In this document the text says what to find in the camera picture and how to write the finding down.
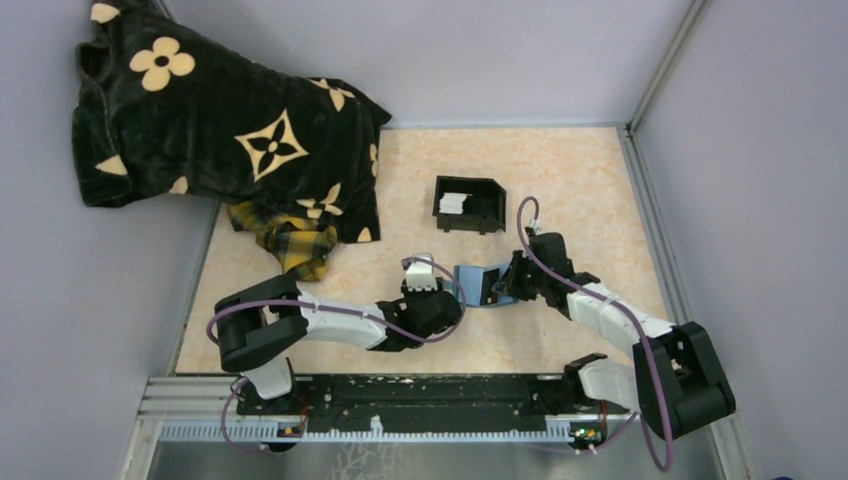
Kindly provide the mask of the blue card holder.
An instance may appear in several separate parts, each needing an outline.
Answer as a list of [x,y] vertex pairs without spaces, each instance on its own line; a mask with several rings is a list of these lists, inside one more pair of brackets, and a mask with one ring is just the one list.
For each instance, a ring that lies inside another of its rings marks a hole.
[[507,269],[507,263],[490,267],[455,265],[452,293],[461,299],[461,291],[463,291],[466,306],[472,308],[495,308],[516,304],[518,299],[495,290],[496,284],[502,279]]

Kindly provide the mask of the black card box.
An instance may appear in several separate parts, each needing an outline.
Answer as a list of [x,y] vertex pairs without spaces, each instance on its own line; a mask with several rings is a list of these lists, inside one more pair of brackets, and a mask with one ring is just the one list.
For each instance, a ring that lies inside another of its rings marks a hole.
[[[445,192],[470,194],[463,215],[437,212],[438,200]],[[439,175],[436,177],[432,215],[437,228],[444,232],[495,233],[506,229],[506,200],[506,190],[494,179]]]

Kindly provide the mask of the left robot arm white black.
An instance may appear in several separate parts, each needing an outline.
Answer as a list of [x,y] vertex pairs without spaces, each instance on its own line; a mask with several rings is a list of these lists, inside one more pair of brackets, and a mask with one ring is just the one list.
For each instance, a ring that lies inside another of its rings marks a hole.
[[285,350],[303,341],[333,342],[398,353],[446,339],[465,313],[461,296],[441,283],[424,290],[402,288],[402,297],[365,305],[318,298],[278,275],[220,300],[206,326],[223,371],[247,379],[264,405],[277,414],[300,399]]

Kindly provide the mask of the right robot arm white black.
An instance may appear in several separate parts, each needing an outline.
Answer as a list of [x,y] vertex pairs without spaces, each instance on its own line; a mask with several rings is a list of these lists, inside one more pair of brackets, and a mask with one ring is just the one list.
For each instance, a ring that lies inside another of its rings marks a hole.
[[545,304],[602,336],[624,363],[595,353],[564,368],[563,398],[576,412],[607,401],[642,416],[650,430],[677,439],[734,414],[737,402],[706,329],[645,313],[588,272],[575,270],[561,234],[521,232],[522,247],[494,290]]

